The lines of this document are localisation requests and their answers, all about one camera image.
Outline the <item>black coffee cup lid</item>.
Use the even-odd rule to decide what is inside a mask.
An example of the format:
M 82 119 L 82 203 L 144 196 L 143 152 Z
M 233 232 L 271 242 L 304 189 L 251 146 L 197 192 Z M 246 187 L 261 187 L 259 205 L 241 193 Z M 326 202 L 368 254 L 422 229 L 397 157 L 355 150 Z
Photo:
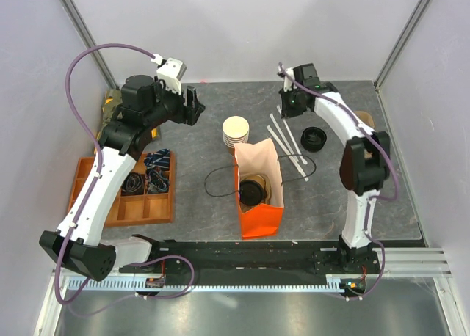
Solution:
M 251 180 L 243 180 L 239 186 L 239 199 L 243 205 L 246 206 L 257 206 L 254 205 L 253 199 L 259 194 L 258 186 Z

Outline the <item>brown paper coffee cup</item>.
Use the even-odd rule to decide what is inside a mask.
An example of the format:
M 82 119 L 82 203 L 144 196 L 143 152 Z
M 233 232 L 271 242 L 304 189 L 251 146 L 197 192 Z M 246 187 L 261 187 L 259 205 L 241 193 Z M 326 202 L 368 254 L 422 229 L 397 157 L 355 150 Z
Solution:
M 249 180 L 258 186 L 258 192 L 253 199 L 254 205 L 269 202 L 271 198 L 271 184 L 269 179 L 264 175 L 253 174 L 248 177 Z

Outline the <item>orange paper bag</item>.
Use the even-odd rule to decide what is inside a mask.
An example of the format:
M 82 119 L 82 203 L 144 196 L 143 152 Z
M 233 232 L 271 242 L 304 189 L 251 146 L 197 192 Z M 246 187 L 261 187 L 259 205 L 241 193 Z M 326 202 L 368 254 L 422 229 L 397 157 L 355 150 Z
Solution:
M 255 144 L 234 145 L 231 165 L 213 169 L 204 178 L 204 190 L 214 198 L 234 196 L 243 240 L 270 237 L 277 234 L 284 212 L 283 188 L 297 180 L 307 181 L 316 172 L 317 165 L 310 158 L 313 169 L 301 172 L 296 178 L 284 179 L 280 160 L 292 160 L 291 154 L 279 155 L 271 138 Z M 209 178 L 221 170 L 229 169 L 234 189 L 228 193 L 211 193 Z

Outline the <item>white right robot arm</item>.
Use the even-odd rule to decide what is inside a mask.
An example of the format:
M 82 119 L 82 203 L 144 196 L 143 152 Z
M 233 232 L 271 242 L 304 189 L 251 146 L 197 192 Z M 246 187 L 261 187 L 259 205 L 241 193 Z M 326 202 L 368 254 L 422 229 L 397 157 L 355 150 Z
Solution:
M 339 177 L 347 190 L 347 215 L 339 236 L 337 266 L 354 272 L 372 258 L 372 217 L 384 182 L 394 175 L 390 136 L 367 125 L 346 104 L 340 92 L 322 82 L 313 64 L 278 67 L 283 79 L 281 116 L 312 111 L 332 129 L 344 147 Z

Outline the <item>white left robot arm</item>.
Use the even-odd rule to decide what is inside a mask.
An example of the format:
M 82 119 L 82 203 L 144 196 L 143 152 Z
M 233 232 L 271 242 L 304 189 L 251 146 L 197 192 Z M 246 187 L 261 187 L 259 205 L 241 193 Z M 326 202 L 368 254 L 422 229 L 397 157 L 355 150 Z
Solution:
M 95 281 L 132 263 L 145 272 L 160 267 L 160 253 L 145 239 L 102 243 L 104 223 L 124 180 L 151 142 L 152 130 L 168 120 L 194 125 L 205 110 L 194 87 L 176 92 L 168 82 L 144 75 L 127 78 L 121 100 L 98 138 L 92 169 L 73 207 L 56 230 L 44 231 L 39 240 L 59 269 Z

